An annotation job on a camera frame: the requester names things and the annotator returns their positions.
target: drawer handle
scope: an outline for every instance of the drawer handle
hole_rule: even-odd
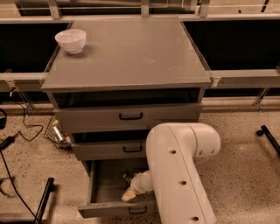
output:
[[[131,209],[129,207],[129,214],[145,214],[146,212],[147,212],[147,206],[145,206],[145,210],[144,211],[142,211],[142,212],[135,212],[135,213],[132,213]]]
[[[119,115],[120,120],[129,121],[129,120],[140,120],[143,117],[143,114],[140,113],[140,116],[137,117],[124,117],[122,114]]]
[[[139,151],[142,151],[142,149],[143,149],[143,146],[142,146],[142,145],[140,145],[139,150],[138,150],[138,149],[135,149],[135,150],[127,150],[127,148],[126,148],[125,146],[122,147],[122,150],[123,150],[124,152],[139,152]]]

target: speckled floor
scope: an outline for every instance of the speckled floor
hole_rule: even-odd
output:
[[[202,183],[220,224],[280,223],[280,157],[266,136],[256,131],[266,125],[276,139],[280,137],[278,107],[258,113],[249,109],[205,107],[199,122],[213,126],[221,138],[217,157],[197,165]],[[42,123],[45,128],[49,115],[26,117],[26,123]],[[21,130],[32,137],[39,128],[25,128],[23,117],[9,116],[0,138],[15,135]],[[32,142],[21,136],[3,151],[15,176],[15,184],[31,209],[36,212],[48,177],[55,178],[56,192],[52,193],[45,211],[45,223],[161,223],[157,214],[113,218],[82,219],[77,206],[85,205],[88,175],[71,151],[58,150],[43,132]],[[0,177],[6,176],[0,160]],[[14,193],[10,181],[2,184],[11,195],[0,194],[0,214],[28,213]]]

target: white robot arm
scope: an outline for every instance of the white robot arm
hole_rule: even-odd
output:
[[[122,199],[155,191],[163,224],[216,223],[194,158],[209,158],[221,148],[219,134],[202,123],[163,123],[146,141],[149,171],[138,173]]]

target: wire basket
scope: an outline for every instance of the wire basket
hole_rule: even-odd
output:
[[[53,115],[50,119],[50,122],[48,123],[46,130],[45,130],[45,134],[44,134],[44,138],[49,139],[56,148],[58,149],[63,149],[63,150],[71,150],[71,144],[70,143],[60,143],[53,131],[53,126],[52,123],[54,121],[56,121],[56,117]]]

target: table top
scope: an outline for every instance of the table top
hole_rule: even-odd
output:
[[[82,52],[60,49],[43,91],[197,87],[208,72],[177,17],[74,21],[87,34]]]

